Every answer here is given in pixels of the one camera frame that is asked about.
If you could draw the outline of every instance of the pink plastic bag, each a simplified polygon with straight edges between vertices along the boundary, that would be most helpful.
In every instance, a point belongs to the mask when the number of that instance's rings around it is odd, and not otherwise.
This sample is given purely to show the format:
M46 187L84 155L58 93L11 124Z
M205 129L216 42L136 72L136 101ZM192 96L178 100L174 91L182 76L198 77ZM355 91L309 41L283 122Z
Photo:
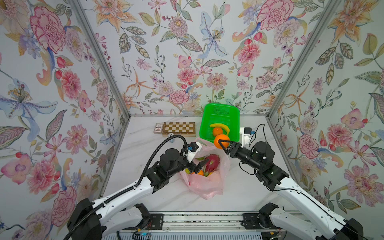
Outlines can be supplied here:
M216 194L223 195L224 179L229 172L230 160L222 149L218 149L213 143L201 138L197 138L195 142L201 143L203 146L193 160L199 163L198 157L207 157L210 154L217 154L220 157L220 164L217 170L208 177L199 174L187 174L185 171L180 172L185 184L192 192L196 193L204 199L210 199Z

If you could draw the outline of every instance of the bag of fruit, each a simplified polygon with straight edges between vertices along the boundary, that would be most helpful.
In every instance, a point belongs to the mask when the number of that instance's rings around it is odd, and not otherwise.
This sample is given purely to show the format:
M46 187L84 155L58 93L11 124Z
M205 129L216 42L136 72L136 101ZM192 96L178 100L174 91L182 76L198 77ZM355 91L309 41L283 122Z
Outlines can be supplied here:
M209 161L198 174L189 173L186 169L180 172L181 177L189 190L204 199L208 200L216 194L223 195L224 179L231 165L228 156L222 149L218 149L209 141L197 138L195 142L202 145L202 150L193 159L195 164L206 159Z

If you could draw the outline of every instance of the marble surface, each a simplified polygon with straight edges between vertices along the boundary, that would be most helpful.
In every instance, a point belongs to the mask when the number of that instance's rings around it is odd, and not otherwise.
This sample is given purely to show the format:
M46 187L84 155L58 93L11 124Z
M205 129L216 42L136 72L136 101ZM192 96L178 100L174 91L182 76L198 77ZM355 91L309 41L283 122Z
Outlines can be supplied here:
M132 117L104 196L118 191L139 178L149 157L165 139L161 134L153 133L156 123L194 121L196 122L197 137L201 120L202 117L192 116ZM265 117L240 117L240 126L251 127L253 131L261 123L265 124L267 141L275 151L274 163L288 172ZM253 143L264 141L262 126L260 128ZM193 142L196 137L187 137L186 140L188 143ZM152 164L158 161L160 155L168 148L181 149L182 143L181 139L175 139L174 143L166 143L155 156ZM276 193L268 191L254 175L243 172L238 166L238 159L230 158L230 160L231 168L225 179L223 195L216 195L209 200L202 199L198 195L189 192L184 181L177 174L170 179L169 184L156 193L142 198L140 203L144 203L149 211L251 211L260 209L268 202L284 206L286 210L295 210L285 199ZM242 167L248 172L253 172L249 166L242 165Z

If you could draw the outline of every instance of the chessboard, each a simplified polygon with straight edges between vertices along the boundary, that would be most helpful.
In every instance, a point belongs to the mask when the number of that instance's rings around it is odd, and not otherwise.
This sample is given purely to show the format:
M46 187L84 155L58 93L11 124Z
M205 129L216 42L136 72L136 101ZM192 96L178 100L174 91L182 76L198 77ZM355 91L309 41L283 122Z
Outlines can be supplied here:
M195 137L195 122L164 122L163 137L168 137L170 133L183 137Z

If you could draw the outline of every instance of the orange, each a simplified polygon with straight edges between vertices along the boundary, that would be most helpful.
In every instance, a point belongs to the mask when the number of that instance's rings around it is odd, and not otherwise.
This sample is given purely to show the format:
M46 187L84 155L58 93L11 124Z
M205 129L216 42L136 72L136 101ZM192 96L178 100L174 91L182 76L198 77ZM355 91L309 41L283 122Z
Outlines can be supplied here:
M212 130L212 133L213 133L214 137L216 137L217 135L223 134L223 129L221 127L215 127Z
M217 148L219 148L219 149L223 149L223 148L220 146L220 144L218 143L219 139L228 140L228 141L230 140L229 137L228 137L227 135L225 135L225 134L217 135L217 136L215 137L214 144L215 144L215 146L216 146ZM222 142L222 144L223 144L223 146L224 146L225 148L228 148L228 146L229 146L229 143L228 143L228 142Z

